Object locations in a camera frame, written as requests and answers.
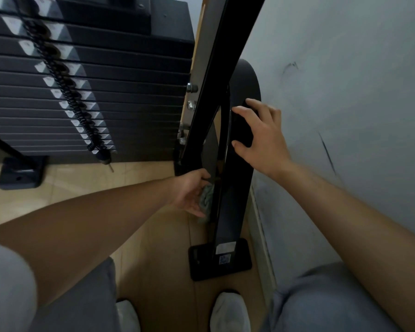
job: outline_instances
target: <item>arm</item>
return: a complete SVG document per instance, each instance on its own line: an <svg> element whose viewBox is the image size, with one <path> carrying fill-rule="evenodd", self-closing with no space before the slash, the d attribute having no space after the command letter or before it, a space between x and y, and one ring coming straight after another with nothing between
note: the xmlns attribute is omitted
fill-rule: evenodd
<svg viewBox="0 0 415 332"><path fill-rule="evenodd" d="M39 305L47 304L120 247L158 209L172 204L197 216L205 169L62 201L0 225L0 245L31 267Z"/></svg>
<svg viewBox="0 0 415 332"><path fill-rule="evenodd" d="M301 205L379 305L406 331L415 331L415 235L307 168L291 161L280 111L257 100L234 107L254 134L238 155L280 184Z"/></svg>

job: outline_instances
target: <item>weight stack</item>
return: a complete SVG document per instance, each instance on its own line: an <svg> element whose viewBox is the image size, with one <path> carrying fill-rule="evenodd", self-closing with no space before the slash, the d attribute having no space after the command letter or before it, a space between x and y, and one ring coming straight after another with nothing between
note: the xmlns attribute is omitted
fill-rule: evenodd
<svg viewBox="0 0 415 332"><path fill-rule="evenodd" d="M187 3L32 1L112 161L172 160L194 49ZM97 161L13 0L0 0L0 139L51 163Z"/></svg>

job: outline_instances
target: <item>black coiled cable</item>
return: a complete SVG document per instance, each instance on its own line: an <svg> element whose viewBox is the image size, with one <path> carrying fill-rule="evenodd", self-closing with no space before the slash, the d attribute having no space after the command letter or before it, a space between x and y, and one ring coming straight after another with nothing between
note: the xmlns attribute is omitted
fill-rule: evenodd
<svg viewBox="0 0 415 332"><path fill-rule="evenodd" d="M71 81L68 81L68 78L66 78L62 74L59 64L54 60L52 54L48 51L46 45L44 44L44 38L39 33L39 29L38 29L39 25L33 20L25 19L20 10L18 0L13 0L13 1L15 4L15 8L17 10L17 14L20 17L20 20L22 21L23 28L25 29L30 40L34 44L35 48L37 49L44 64L48 68L49 73L54 78L55 82L57 83L61 93L65 97L69 106L72 108L72 111L74 112L78 122L83 127L84 131L89 137L89 140L91 141L91 143L88 144L88 150L92 151L94 149L97 149L100 152L105 153L105 155L109 156L109 162L110 162L111 161L110 153L106 149L106 146L104 145L96 129L93 128L94 122L91 120L91 115L87 112L83 112L81 109L82 107L85 107L85 105L79 101L78 98L80 98L81 95L78 93L75 87L73 87L74 83ZM32 4L31 4L32 0L24 0L24 1L26 1L27 3L26 6L28 8L28 11L30 12L30 17L35 18L37 14L35 14L35 12L32 9Z"/></svg>

